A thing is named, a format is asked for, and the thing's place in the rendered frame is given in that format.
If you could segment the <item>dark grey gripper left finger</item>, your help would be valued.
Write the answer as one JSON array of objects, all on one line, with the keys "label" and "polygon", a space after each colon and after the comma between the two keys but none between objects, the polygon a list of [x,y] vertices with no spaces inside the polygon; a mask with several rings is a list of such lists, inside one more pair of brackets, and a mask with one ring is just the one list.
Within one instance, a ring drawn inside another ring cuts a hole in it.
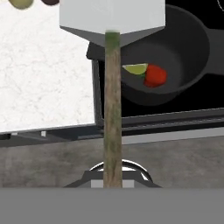
[{"label": "dark grey gripper left finger", "polygon": [[103,180],[102,171],[85,171],[82,177],[71,184],[66,185],[68,188],[90,187],[92,180]]}]

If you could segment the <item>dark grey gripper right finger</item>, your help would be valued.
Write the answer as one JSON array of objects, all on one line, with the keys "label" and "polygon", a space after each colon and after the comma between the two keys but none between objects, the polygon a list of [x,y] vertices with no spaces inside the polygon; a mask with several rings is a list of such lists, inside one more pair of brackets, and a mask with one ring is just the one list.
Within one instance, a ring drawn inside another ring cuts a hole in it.
[{"label": "dark grey gripper right finger", "polygon": [[148,172],[124,171],[122,173],[123,188],[159,188]]}]

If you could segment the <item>wooden-handled white spatula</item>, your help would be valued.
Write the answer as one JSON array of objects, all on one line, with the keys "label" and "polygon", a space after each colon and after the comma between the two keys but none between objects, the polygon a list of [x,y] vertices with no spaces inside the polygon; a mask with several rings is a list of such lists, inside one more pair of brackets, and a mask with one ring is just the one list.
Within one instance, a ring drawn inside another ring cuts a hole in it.
[{"label": "wooden-handled white spatula", "polygon": [[59,27],[105,49],[103,186],[121,188],[121,48],[165,27],[165,0],[59,0]]}]

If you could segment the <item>green lemon wedge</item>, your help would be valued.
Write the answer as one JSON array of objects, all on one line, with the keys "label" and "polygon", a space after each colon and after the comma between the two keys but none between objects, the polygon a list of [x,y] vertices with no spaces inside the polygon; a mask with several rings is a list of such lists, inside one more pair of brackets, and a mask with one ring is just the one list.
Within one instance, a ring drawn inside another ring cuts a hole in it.
[{"label": "green lemon wedge", "polygon": [[141,75],[144,74],[145,71],[147,70],[148,64],[143,63],[143,64],[135,64],[135,65],[124,65],[123,68],[134,75]]}]

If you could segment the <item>dark grey pot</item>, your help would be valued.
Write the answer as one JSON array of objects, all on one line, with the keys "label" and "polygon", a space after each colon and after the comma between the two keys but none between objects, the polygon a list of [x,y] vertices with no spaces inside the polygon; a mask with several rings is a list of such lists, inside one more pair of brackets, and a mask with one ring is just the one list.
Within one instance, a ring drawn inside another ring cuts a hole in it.
[{"label": "dark grey pot", "polygon": [[167,72],[165,84],[151,88],[142,78],[121,71],[122,96],[139,105],[169,102],[204,74],[224,75],[224,29],[209,29],[177,6],[165,9],[163,30],[121,48],[123,65],[148,63]]}]

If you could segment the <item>round chrome knob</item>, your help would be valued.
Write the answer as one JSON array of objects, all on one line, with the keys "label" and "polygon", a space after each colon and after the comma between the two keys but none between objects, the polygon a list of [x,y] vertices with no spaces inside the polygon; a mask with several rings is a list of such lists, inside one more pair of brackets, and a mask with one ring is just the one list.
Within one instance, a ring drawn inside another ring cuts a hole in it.
[{"label": "round chrome knob", "polygon": [[[140,164],[138,164],[134,161],[131,161],[128,159],[123,159],[122,160],[122,170],[125,172],[140,171],[144,180],[152,181],[152,177],[148,173],[148,171],[143,166],[141,166]],[[100,162],[99,164],[96,164],[95,166],[93,166],[91,168],[91,171],[102,172],[103,171],[103,162]]]}]

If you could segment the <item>dark oven front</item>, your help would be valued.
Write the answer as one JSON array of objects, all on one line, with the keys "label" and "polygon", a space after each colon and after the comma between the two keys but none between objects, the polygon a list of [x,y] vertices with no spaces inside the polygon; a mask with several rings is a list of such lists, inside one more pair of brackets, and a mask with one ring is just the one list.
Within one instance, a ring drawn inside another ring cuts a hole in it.
[{"label": "dark oven front", "polygon": [[[224,137],[224,115],[203,120],[155,123],[122,128],[123,145],[204,137]],[[88,125],[67,129],[50,129],[45,136],[41,135],[40,131],[0,134],[0,148],[91,139],[102,140],[103,129],[96,125]]]}]

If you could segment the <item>black hob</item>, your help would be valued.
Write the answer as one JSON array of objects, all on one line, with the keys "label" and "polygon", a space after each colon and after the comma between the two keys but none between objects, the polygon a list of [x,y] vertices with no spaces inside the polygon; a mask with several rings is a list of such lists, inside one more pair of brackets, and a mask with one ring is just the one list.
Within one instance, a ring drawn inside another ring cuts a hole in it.
[{"label": "black hob", "polygon": [[[218,9],[215,0],[167,0],[167,5],[191,12],[209,29],[224,29],[224,13]],[[206,73],[194,85],[164,104],[144,106],[122,96],[122,125],[184,121],[203,116],[209,109],[224,108],[224,102],[219,99],[223,86],[224,75]]]}]

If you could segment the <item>dark brown round object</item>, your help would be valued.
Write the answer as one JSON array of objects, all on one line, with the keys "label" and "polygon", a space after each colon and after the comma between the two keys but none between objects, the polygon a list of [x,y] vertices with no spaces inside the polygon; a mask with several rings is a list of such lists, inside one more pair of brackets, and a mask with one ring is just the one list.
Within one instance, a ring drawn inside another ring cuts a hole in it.
[{"label": "dark brown round object", "polygon": [[41,0],[44,4],[46,5],[50,5],[50,6],[53,6],[53,5],[56,5],[60,2],[60,0]]}]

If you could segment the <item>olive green round fruit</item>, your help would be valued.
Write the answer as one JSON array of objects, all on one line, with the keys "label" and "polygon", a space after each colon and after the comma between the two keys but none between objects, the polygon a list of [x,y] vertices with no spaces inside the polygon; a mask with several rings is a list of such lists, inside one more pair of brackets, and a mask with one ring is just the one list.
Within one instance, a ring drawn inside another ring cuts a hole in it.
[{"label": "olive green round fruit", "polygon": [[9,0],[9,2],[18,10],[28,9],[33,4],[33,0]]}]

